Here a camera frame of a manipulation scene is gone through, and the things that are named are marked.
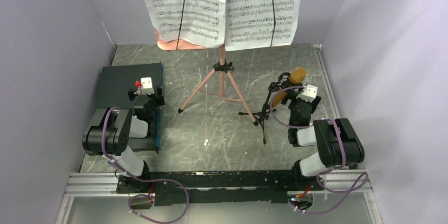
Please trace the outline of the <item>gold microphone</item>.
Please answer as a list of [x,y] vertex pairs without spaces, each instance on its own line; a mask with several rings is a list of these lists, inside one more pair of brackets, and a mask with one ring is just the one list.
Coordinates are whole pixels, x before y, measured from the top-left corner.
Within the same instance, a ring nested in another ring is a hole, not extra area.
[[272,102],[272,107],[274,108],[281,102],[285,103],[284,99],[290,95],[294,96],[298,94],[298,90],[289,89],[284,92],[280,92],[280,90],[289,88],[302,86],[302,82],[307,76],[307,71],[304,68],[298,67],[294,69],[292,72],[283,72],[279,75],[278,80],[276,82],[272,82],[270,85],[271,93],[276,93],[277,95],[270,99]]

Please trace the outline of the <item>black microphone tripod stand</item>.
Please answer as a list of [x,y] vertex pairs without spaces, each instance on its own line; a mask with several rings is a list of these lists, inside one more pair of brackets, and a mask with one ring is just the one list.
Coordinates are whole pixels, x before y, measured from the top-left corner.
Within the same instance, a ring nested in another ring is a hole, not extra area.
[[[277,94],[276,94],[276,93],[271,93],[271,91],[270,91],[270,85],[268,86],[268,94],[267,94],[267,97],[266,97],[265,102],[264,102],[263,105],[262,105],[262,109],[261,109],[261,111],[259,111],[259,112],[257,112],[257,113],[254,113],[254,117],[255,117],[255,120],[256,120],[255,125],[256,125],[256,126],[257,126],[257,125],[260,125],[260,126],[261,126],[261,129],[262,129],[262,132],[263,132],[263,144],[266,144],[265,121],[268,120],[270,114],[273,113],[273,112],[276,110],[275,107],[274,107],[274,108],[272,107],[272,102],[271,102],[270,99],[272,98],[272,96],[275,97]],[[284,92],[285,90],[289,90],[289,89],[298,90],[298,94],[292,96],[293,98],[298,98],[298,95],[299,95],[299,93],[300,93],[300,90],[303,89],[303,88],[304,88],[304,87],[303,87],[303,83],[302,83],[302,86],[289,87],[289,88],[280,90],[280,92]]]

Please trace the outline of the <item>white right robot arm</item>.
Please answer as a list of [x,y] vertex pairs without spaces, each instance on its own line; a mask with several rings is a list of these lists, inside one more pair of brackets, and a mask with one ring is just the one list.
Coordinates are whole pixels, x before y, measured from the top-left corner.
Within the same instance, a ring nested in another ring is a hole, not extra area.
[[365,159],[364,147],[347,118],[311,121],[319,101],[319,96],[313,101],[296,98],[288,105],[289,143],[294,147],[317,147],[316,153],[292,166],[291,183],[298,190],[310,185],[313,176],[333,168],[356,165]]

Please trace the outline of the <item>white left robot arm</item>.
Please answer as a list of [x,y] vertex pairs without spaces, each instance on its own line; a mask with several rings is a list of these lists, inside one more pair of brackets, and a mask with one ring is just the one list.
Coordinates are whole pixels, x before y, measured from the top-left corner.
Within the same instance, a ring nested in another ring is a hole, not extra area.
[[163,90],[139,87],[129,90],[132,108],[98,108],[83,134],[86,154],[101,156],[131,178],[138,192],[152,185],[148,165],[137,157],[138,151],[160,150],[161,106],[165,104]]

